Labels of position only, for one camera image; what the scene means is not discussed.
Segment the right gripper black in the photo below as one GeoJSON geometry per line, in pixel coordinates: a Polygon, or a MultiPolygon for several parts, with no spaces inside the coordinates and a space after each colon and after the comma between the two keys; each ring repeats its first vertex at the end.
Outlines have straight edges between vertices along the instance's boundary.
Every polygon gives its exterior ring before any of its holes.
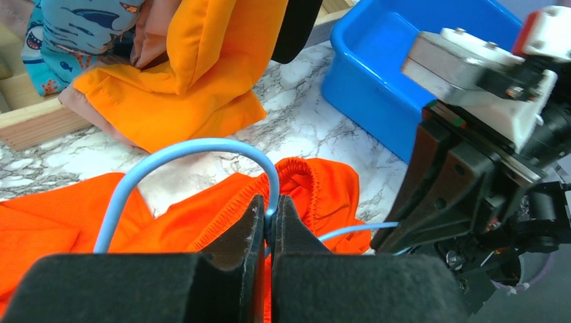
{"type": "Polygon", "coordinates": [[[545,167],[570,153],[570,109],[548,108],[522,152],[458,107],[427,106],[376,252],[435,256],[470,314],[498,287],[523,289],[520,256],[570,242],[569,184],[545,167]]]}

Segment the light blue wire hanger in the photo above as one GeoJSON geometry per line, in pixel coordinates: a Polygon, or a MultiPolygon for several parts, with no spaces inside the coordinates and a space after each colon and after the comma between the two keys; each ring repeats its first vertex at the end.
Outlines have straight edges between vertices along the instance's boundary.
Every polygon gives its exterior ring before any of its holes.
{"type": "Polygon", "coordinates": [[[177,143],[141,160],[116,185],[96,239],[94,252],[106,253],[118,227],[125,205],[138,183],[149,174],[165,180],[169,188],[179,182],[214,178],[225,174],[245,174],[256,177],[265,174],[269,181],[269,196],[263,198],[264,226],[269,227],[277,212],[279,176],[277,162],[289,158],[320,158],[351,166],[360,179],[360,199],[356,211],[359,225],[336,229],[316,236],[328,249],[336,253],[365,252],[369,248],[372,231],[396,227],[387,218],[396,193],[401,186],[405,163],[381,144],[342,144],[327,139],[311,143],[307,139],[272,143],[260,151],[246,143],[231,139],[195,139],[177,143]]]}

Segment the red-orange shorts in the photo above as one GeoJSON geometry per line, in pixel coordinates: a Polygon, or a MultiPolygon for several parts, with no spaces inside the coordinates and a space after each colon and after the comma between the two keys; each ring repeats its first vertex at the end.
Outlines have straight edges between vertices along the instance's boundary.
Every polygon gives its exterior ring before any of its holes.
{"type": "MultiPolygon", "coordinates": [[[[316,236],[359,225],[360,179],[349,165],[320,158],[276,164],[279,192],[289,196],[316,236]]],[[[83,182],[1,203],[1,311],[25,272],[55,253],[90,252],[111,195],[122,178],[108,173],[83,182]]],[[[232,174],[153,217],[138,190],[129,197],[111,252],[196,252],[235,224],[253,197],[269,196],[265,174],[232,174]]]]}

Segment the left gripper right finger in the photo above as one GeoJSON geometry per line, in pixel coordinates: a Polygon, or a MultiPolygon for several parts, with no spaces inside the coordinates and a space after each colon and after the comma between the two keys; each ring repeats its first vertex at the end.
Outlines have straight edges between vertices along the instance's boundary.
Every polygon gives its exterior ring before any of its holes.
{"type": "Polygon", "coordinates": [[[427,255],[332,253],[282,196],[271,223],[273,322],[467,322],[450,271],[427,255]]]}

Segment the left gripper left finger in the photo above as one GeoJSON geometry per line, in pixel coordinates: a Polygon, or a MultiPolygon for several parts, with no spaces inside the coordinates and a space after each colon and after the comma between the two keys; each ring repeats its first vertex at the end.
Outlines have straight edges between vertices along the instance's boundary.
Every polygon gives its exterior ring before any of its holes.
{"type": "Polygon", "coordinates": [[[198,253],[55,254],[24,275],[4,322],[262,322],[264,202],[198,253]]]}

